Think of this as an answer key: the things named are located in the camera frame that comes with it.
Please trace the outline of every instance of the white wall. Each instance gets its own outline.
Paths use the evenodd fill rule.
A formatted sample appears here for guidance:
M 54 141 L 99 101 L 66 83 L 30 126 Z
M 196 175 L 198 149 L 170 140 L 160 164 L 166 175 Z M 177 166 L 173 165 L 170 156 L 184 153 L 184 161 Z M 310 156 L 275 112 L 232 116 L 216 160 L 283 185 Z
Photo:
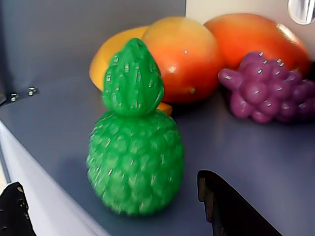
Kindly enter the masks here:
M 186 16 L 202 24 L 219 15 L 240 12 L 260 14 L 284 24 L 306 44 L 315 60 L 315 22 L 306 26 L 293 22 L 287 0 L 187 0 L 186 3 Z

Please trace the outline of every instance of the purple grapes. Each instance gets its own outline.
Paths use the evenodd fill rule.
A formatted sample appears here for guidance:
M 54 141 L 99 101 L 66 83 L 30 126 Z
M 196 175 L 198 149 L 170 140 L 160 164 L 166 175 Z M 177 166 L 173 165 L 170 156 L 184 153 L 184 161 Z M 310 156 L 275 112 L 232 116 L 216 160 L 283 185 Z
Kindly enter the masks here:
M 315 118 L 315 83 L 288 70 L 280 59 L 266 60 L 263 53 L 251 52 L 238 70 L 223 69 L 218 78 L 231 91 L 231 111 L 238 118 L 258 123 Z

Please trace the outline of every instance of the toy fruit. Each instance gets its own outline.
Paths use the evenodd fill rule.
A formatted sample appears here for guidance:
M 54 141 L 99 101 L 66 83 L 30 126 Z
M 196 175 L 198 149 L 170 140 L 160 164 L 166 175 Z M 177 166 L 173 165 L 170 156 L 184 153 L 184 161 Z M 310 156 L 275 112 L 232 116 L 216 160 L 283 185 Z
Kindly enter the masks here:
M 315 83 L 289 71 L 279 60 L 266 60 L 263 53 L 247 54 L 239 70 L 223 69 L 219 81 L 232 92 L 230 107 L 238 118 L 258 123 L 315 118 Z
M 248 52 L 264 52 L 267 59 L 281 58 L 288 69 L 306 75 L 310 55 L 304 44 L 284 25 L 255 14 L 227 14 L 205 23 L 216 37 L 227 68 L 237 69 Z
M 164 102 L 193 103 L 217 89 L 223 58 L 216 39 L 197 21 L 164 18 L 151 25 L 142 40 L 161 70 Z
M 117 213 L 152 214 L 177 194 L 184 147 L 175 121 L 156 110 L 164 95 L 157 64 L 140 39 L 116 53 L 106 71 L 103 102 L 86 160 L 98 197 Z
M 148 26 L 143 26 L 120 32 L 108 39 L 98 50 L 90 66 L 90 78 L 100 91 L 104 89 L 104 74 L 113 55 L 132 38 L 141 38 L 147 28 Z M 172 114 L 173 109 L 168 104 L 161 103 L 157 108 L 169 116 Z

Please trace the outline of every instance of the orange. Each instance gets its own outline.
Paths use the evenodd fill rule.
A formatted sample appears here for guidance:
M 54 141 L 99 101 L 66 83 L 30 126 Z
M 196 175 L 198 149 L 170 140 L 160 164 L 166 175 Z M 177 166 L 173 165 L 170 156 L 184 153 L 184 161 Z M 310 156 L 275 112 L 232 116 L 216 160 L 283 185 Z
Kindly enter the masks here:
M 309 72 L 311 59 L 304 44 L 283 24 L 255 14 L 227 14 L 205 23 L 217 38 L 227 67 L 236 69 L 249 52 L 281 59 L 289 69 Z
M 219 85 L 224 61 L 215 37 L 197 21 L 167 17 L 142 36 L 165 85 L 163 101 L 188 104 L 210 96 Z

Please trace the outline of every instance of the pineapple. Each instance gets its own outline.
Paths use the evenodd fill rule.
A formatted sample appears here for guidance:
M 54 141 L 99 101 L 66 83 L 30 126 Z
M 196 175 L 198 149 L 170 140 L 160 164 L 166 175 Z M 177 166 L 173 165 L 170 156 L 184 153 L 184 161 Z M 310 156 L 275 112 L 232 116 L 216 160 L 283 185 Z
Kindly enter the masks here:
M 148 215 L 176 196 L 184 146 L 175 121 L 157 110 L 164 96 L 160 70 L 140 39 L 116 53 L 104 76 L 109 109 L 90 135 L 88 178 L 116 213 Z

